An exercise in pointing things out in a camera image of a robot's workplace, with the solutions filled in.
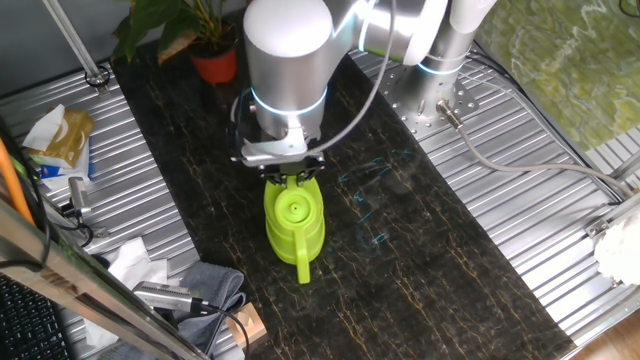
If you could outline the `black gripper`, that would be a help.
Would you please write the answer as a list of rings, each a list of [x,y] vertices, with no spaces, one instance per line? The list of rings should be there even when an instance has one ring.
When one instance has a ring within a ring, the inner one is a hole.
[[[323,156],[308,156],[303,160],[283,163],[279,166],[259,166],[258,173],[262,179],[272,185],[286,188],[288,176],[296,176],[297,185],[302,186],[324,168]]]

